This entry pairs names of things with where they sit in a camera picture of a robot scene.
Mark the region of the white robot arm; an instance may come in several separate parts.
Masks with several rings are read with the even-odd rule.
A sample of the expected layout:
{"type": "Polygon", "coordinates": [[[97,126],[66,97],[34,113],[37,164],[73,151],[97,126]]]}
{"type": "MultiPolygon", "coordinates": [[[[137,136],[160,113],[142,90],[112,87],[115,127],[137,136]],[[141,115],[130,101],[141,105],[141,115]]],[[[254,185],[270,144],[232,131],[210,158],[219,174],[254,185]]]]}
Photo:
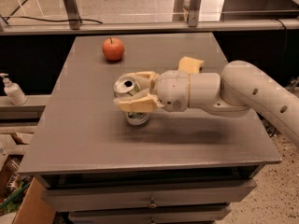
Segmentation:
{"type": "Polygon", "coordinates": [[[162,74],[127,73],[113,85],[114,104],[129,113],[201,109],[221,117],[239,117],[250,109],[299,146],[299,98],[251,63],[227,63],[220,74],[189,72],[185,66],[162,74]]]}

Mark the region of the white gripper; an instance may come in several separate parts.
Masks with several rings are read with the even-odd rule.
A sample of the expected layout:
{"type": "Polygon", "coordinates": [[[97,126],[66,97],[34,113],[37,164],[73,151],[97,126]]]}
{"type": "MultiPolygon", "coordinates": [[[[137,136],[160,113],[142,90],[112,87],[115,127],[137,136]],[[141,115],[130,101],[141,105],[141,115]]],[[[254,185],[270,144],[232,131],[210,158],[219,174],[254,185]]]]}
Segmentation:
{"type": "Polygon", "coordinates": [[[158,98],[148,92],[115,98],[113,103],[121,111],[150,113],[159,107],[167,112],[183,112],[187,109],[189,75],[185,71],[169,70],[160,76],[153,71],[143,71],[127,73],[125,76],[132,77],[141,90],[151,90],[155,86],[158,98]]]}

